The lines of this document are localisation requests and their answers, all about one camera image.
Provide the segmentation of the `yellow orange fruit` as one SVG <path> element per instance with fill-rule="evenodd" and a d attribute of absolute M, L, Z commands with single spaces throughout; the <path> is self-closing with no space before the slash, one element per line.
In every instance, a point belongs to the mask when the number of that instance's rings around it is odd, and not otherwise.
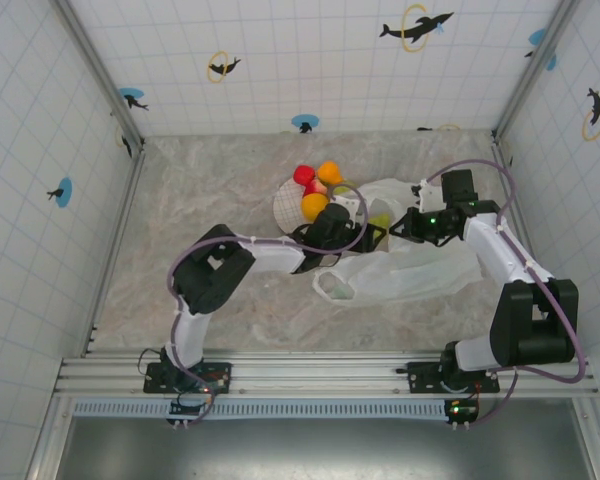
<path fill-rule="evenodd" d="M 300 209 L 306 221 L 313 223 L 329 203 L 330 199 L 326 194 L 319 192 L 308 193 L 302 197 Z"/>

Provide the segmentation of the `white plastic bag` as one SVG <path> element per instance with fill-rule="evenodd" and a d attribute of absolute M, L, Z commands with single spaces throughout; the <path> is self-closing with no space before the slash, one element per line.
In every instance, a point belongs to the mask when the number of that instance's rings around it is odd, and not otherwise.
<path fill-rule="evenodd" d="M 458 239 L 438 248 L 387 236 L 372 253 L 317 269 L 312 287 L 333 305 L 371 307 L 453 295 L 482 279 L 476 254 Z"/>

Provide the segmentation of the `white checked paper plate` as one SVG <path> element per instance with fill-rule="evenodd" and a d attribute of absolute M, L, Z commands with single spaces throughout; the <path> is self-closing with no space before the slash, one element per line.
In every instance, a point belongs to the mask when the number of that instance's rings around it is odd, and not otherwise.
<path fill-rule="evenodd" d="M 280 186 L 280 188 L 274 196 L 274 219 L 280 230 L 284 233 L 292 233 L 294 230 L 296 230 L 302 225 L 312 224 L 306 221 L 300 209 L 300 203 L 303 197 L 304 190 L 305 187 L 296 184 L 293 179 L 289 179 Z M 331 198 L 334 195 L 335 194 L 328 189 L 327 196 L 330 199 L 329 204 L 335 204 L 331 202 Z M 352 190 L 342 195 L 347 196 L 349 198 L 359 199 L 359 197 Z M 362 214 L 356 220 L 353 221 L 359 221 L 361 219 Z"/>

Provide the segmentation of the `orange pear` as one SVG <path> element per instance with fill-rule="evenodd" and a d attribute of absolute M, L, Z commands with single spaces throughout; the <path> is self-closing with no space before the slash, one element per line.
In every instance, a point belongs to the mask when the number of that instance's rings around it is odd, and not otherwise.
<path fill-rule="evenodd" d="M 344 181 L 340 168 L 334 161 L 325 161 L 316 170 L 316 176 L 326 186 L 335 186 Z"/>

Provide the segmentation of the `blue circle dolphin sticker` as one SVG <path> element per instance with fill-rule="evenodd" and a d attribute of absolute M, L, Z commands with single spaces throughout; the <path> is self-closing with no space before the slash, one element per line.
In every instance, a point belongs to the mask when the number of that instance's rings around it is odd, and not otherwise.
<path fill-rule="evenodd" d="M 535 32 L 533 32 L 528 37 L 528 42 L 533 47 L 533 49 L 524 55 L 525 58 L 531 58 L 534 55 L 536 48 L 540 45 L 540 43 L 544 39 L 545 32 L 546 32 L 545 29 L 539 29 L 539 30 L 536 30 Z M 556 64 L 557 64 L 557 54 L 556 54 L 555 50 L 552 50 L 551 56 L 546 64 L 546 70 L 552 71 L 556 67 Z"/>
<path fill-rule="evenodd" d="M 69 177 L 62 178 L 57 187 L 46 193 L 49 201 L 54 201 L 58 208 L 66 208 L 72 198 L 73 182 Z"/>
<path fill-rule="evenodd" d="M 291 124 L 300 134 L 311 133 L 319 126 L 320 119 L 313 114 L 298 114 L 291 119 Z"/>
<path fill-rule="evenodd" d="M 149 110 L 147 104 L 141 103 L 141 100 L 145 96 L 145 93 L 142 90 L 133 87 L 122 87 L 119 89 L 119 93 L 127 103 L 129 109 L 137 108 L 145 111 Z"/>

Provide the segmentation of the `right controller board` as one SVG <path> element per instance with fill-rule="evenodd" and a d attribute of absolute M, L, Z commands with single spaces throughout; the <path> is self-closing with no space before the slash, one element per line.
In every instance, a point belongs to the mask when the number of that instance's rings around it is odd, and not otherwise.
<path fill-rule="evenodd" d="M 478 419 L 479 401 L 476 398 L 446 400 L 444 411 L 446 423 L 453 428 L 467 426 Z"/>

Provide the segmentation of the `controller board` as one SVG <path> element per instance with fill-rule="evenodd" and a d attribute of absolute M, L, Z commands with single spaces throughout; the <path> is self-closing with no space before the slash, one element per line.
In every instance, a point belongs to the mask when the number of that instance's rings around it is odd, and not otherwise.
<path fill-rule="evenodd" d="M 478 419 L 479 401 L 476 398 L 446 400 L 444 411 L 446 423 L 453 428 L 467 426 Z"/>
<path fill-rule="evenodd" d="M 190 425 L 199 423 L 213 409 L 215 398 L 210 397 L 198 404 L 186 404 L 180 399 L 173 400 L 169 405 L 167 422 L 175 429 L 178 427 L 188 428 Z"/>

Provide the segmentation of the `left controller board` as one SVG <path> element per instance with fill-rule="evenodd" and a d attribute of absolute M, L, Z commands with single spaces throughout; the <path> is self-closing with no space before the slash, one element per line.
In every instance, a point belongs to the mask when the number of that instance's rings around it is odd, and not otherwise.
<path fill-rule="evenodd" d="M 198 404 L 186 404 L 180 399 L 173 400 L 169 405 L 167 422 L 175 429 L 178 427 L 188 428 L 190 425 L 199 423 L 213 409 L 215 398 L 210 397 Z"/>

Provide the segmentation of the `aluminium side rail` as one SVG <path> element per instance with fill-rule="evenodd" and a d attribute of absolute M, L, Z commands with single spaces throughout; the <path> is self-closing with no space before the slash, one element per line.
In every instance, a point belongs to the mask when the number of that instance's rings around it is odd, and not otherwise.
<path fill-rule="evenodd" d="M 79 357 L 84 357 L 90 349 L 92 334 L 97 330 L 101 313 L 106 303 L 111 279 L 120 252 L 124 232 L 128 223 L 129 213 L 137 190 L 139 178 L 146 158 L 142 149 L 133 161 L 132 169 L 124 185 L 123 195 L 116 213 L 113 231 L 110 236 L 104 262 L 96 283 L 94 296 L 87 315 L 87 324 L 82 335 Z"/>
<path fill-rule="evenodd" d="M 517 186 L 514 176 L 510 171 L 508 163 L 505 159 L 506 151 L 503 149 L 502 142 L 496 144 L 492 138 L 491 131 L 491 149 L 495 162 L 502 168 L 500 176 L 502 177 L 503 187 L 507 195 L 508 205 L 507 211 L 511 211 L 511 219 L 513 229 L 516 231 L 517 239 L 521 244 L 520 250 L 525 249 L 524 255 L 526 258 L 534 262 L 533 249 L 530 236 L 528 234 L 525 222 L 522 217 L 522 211 L 518 202 L 518 194 L 520 189 Z M 555 311 L 553 304 L 547 294 L 551 294 L 551 285 L 547 283 L 543 275 L 540 273 L 538 265 L 533 266 L 536 272 L 536 277 L 531 278 L 530 291 L 533 295 L 533 306 L 537 307 L 543 314 L 541 319 L 534 320 L 532 324 L 532 334 L 534 342 L 545 346 L 550 346 L 553 350 L 565 350 L 569 355 L 572 354 L 572 343 L 564 323 L 558 313 Z"/>

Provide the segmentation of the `aluminium mounting rail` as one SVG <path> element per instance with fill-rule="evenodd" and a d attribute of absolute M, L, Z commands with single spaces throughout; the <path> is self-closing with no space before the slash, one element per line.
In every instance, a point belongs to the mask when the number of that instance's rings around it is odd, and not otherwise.
<path fill-rule="evenodd" d="M 157 358 L 137 349 L 110 349 L 64 359 L 54 392 L 64 397 L 140 398 L 144 378 L 138 367 Z M 433 362 L 438 354 L 210 349 L 204 359 L 233 365 L 229 398 L 408 398 L 407 377 L 396 370 L 409 362 Z"/>

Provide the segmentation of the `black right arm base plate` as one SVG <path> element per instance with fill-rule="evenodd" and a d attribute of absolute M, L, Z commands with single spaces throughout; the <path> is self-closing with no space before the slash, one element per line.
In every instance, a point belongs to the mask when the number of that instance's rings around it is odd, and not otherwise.
<path fill-rule="evenodd" d="M 498 378 L 492 378 L 484 370 L 465 372 L 440 361 L 409 362 L 406 374 L 413 394 L 469 395 L 501 391 Z"/>

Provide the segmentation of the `aluminium corner post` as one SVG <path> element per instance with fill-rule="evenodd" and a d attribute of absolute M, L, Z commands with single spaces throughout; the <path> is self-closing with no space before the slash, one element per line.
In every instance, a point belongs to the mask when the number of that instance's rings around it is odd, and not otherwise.
<path fill-rule="evenodd" d="M 49 3 L 59 17 L 65 32 L 78 51 L 100 92 L 105 97 L 112 116 L 121 127 L 122 136 L 129 143 L 132 150 L 141 152 L 144 138 L 71 1 L 49 0 Z"/>
<path fill-rule="evenodd" d="M 516 84 L 498 123 L 492 130 L 492 138 L 496 144 L 502 142 L 513 126 L 533 87 L 556 53 L 557 46 L 581 2 L 582 0 L 559 0 L 554 14 L 545 28 L 543 38 L 535 46 L 530 63 Z"/>

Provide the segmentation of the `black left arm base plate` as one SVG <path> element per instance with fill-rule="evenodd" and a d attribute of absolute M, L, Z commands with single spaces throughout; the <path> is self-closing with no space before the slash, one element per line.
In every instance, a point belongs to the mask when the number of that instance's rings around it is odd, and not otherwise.
<path fill-rule="evenodd" d="M 202 382 L 193 379 L 169 361 L 150 363 L 147 366 L 143 392 L 147 394 L 201 394 L 210 388 L 214 393 L 229 392 L 232 364 L 228 362 L 202 361 L 190 372 Z"/>

